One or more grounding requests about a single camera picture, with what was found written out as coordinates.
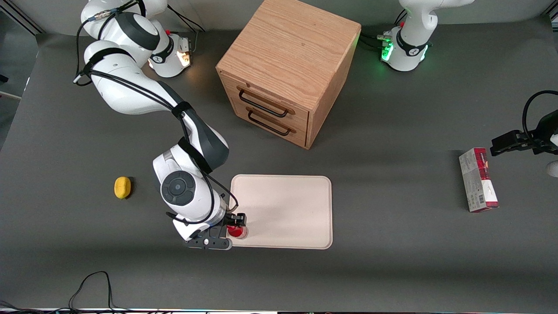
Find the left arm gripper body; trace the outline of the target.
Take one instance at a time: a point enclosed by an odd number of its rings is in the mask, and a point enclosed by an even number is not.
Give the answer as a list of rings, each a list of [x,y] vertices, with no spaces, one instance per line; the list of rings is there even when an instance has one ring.
[[[534,145],[532,151],[534,155],[550,153],[557,155],[557,144],[552,141],[552,137],[557,136],[558,111],[555,110],[540,119],[536,128],[530,131],[530,135],[538,146]]]

